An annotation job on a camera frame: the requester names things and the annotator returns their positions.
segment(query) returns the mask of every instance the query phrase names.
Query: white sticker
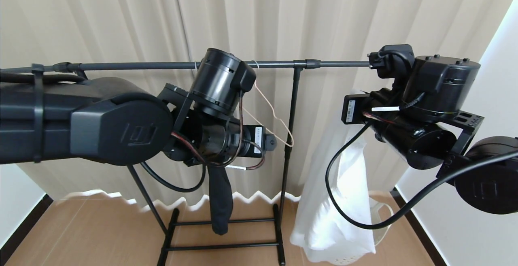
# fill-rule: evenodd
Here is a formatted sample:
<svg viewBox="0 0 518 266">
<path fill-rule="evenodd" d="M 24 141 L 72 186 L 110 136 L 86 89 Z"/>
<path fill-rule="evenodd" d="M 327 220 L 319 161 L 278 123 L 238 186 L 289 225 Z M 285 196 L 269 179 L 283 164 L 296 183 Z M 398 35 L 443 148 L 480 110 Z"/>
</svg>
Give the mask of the white sticker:
<svg viewBox="0 0 518 266">
<path fill-rule="evenodd" d="M 262 126 L 257 126 L 255 128 L 254 143 L 259 145 L 259 148 L 262 148 L 262 146 L 261 146 L 263 144 L 263 127 Z M 261 150 L 259 150 L 258 148 L 254 147 L 254 153 L 261 153 Z"/>
<path fill-rule="evenodd" d="M 356 104 L 356 100 L 349 100 L 349 103 L 347 104 L 346 122 L 353 121 L 353 113 L 355 112 L 355 104 Z"/>
</svg>

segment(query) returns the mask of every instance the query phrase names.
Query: curtain fold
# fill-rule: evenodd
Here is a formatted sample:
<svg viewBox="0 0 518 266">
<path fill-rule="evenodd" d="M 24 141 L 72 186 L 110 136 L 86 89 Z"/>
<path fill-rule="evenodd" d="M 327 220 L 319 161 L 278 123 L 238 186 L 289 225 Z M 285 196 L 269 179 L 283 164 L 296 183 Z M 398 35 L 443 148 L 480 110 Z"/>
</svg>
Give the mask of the curtain fold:
<svg viewBox="0 0 518 266">
<path fill-rule="evenodd" d="M 416 55 L 440 53 L 481 58 L 512 0 L 0 0 L 0 64 L 199 61 L 209 47 L 242 60 L 365 60 L 383 45 L 409 43 Z M 157 95 L 166 82 L 188 89 L 194 70 L 87 72 L 90 78 L 116 76 Z M 257 84 L 288 122 L 293 71 L 261 68 Z M 296 107 L 288 192 L 299 195 L 312 152 L 331 111 L 352 87 L 389 87 L 368 68 L 303 71 Z M 270 108 L 255 90 L 244 107 L 285 138 Z M 244 115 L 245 123 L 253 120 Z M 386 144 L 367 136 L 365 150 L 371 190 L 390 190 L 407 165 Z M 259 170 L 228 170 L 234 191 L 269 197 L 281 187 L 283 146 L 267 155 Z M 256 160 L 241 159 L 239 164 Z M 186 168 L 163 154 L 148 164 L 171 183 L 190 187 L 201 168 Z M 52 198 L 100 188 L 144 200 L 124 167 L 72 159 L 24 163 L 20 167 Z M 165 204 L 185 196 L 190 204 L 208 193 L 171 192 L 136 166 L 153 199 Z"/>
</svg>

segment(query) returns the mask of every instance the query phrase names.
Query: white cloth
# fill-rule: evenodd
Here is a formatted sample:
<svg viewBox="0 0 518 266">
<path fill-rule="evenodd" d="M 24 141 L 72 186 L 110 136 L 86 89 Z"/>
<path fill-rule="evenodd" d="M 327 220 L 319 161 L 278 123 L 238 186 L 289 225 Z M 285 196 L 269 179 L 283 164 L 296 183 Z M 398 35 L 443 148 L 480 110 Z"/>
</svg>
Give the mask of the white cloth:
<svg viewBox="0 0 518 266">
<path fill-rule="evenodd" d="M 324 178 L 336 151 L 350 140 L 362 125 L 344 125 L 342 109 L 336 111 L 311 159 L 308 181 L 300 198 L 290 242 L 303 247 L 311 262 L 334 261 L 375 253 L 372 231 L 347 222 L 327 194 Z M 371 223 L 367 177 L 360 137 L 335 161 L 329 184 L 340 208 L 351 218 Z"/>
</svg>

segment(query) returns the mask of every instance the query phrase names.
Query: brown floor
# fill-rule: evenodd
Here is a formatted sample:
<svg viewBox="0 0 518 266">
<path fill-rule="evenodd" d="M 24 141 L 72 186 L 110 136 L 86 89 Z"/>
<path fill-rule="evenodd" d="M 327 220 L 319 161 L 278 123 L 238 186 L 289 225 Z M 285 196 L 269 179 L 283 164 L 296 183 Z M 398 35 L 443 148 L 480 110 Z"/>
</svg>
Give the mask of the brown floor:
<svg viewBox="0 0 518 266">
<path fill-rule="evenodd" d="M 375 198 L 389 203 L 395 210 L 398 208 L 390 197 Z M 328 263 L 312 264 L 301 248 L 290 244 L 297 205 L 287 201 L 282 221 L 287 266 L 329 266 Z M 184 210 L 185 204 L 179 209 L 181 221 L 208 220 L 210 216 L 208 202 L 197 211 Z M 159 212 L 164 220 L 170 219 L 171 211 L 159 207 Z M 232 218 L 270 217 L 271 212 L 272 206 L 260 198 L 252 204 L 235 200 Z M 237 223 L 230 225 L 224 236 L 214 234 L 210 225 L 180 227 L 172 243 L 187 246 L 261 242 L 274 237 L 272 222 Z M 54 202 L 6 266 L 156 265 L 162 242 L 163 233 L 150 211 L 141 213 L 137 205 L 128 205 L 122 198 L 96 194 Z M 275 266 L 278 263 L 275 247 L 256 247 L 170 252 L 166 265 Z M 365 255 L 353 265 L 431 266 L 433 262 L 407 220 L 402 219 L 391 227 L 375 255 Z"/>
</svg>

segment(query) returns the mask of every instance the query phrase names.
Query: black baseboard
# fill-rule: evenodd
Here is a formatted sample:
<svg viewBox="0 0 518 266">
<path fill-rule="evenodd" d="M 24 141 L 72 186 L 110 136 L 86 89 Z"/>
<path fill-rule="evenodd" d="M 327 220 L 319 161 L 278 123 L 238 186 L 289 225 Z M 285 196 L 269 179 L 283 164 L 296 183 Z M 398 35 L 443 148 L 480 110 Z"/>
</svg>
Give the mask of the black baseboard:
<svg viewBox="0 0 518 266">
<path fill-rule="evenodd" d="M 407 204 L 407 202 L 403 199 L 403 197 L 401 197 L 401 194 L 398 192 L 396 188 L 394 188 L 391 191 L 391 195 L 396 201 L 399 208 Z M 433 244 L 433 242 L 431 242 L 430 238 L 422 228 L 413 211 L 409 211 L 407 214 L 405 214 L 405 217 L 407 218 L 408 223 L 410 224 L 412 229 L 414 229 L 414 231 L 416 232 L 416 235 L 418 236 L 421 244 L 428 252 L 428 255 L 433 261 L 433 264 L 435 264 L 436 266 L 446 266 L 446 262 L 444 262 L 444 259 L 442 259 L 441 254 L 439 254 L 439 251 L 437 251 L 437 248 L 435 248 L 435 245 Z"/>
<path fill-rule="evenodd" d="M 38 204 L 33 208 L 31 213 L 27 215 L 27 218 L 21 223 L 16 231 L 11 235 L 11 238 L 0 249 L 0 266 L 4 266 L 7 260 L 11 258 L 11 255 L 15 252 L 16 248 L 22 243 L 26 235 L 31 231 L 33 226 L 37 223 L 39 218 L 52 204 L 52 198 L 45 194 Z"/>
</svg>

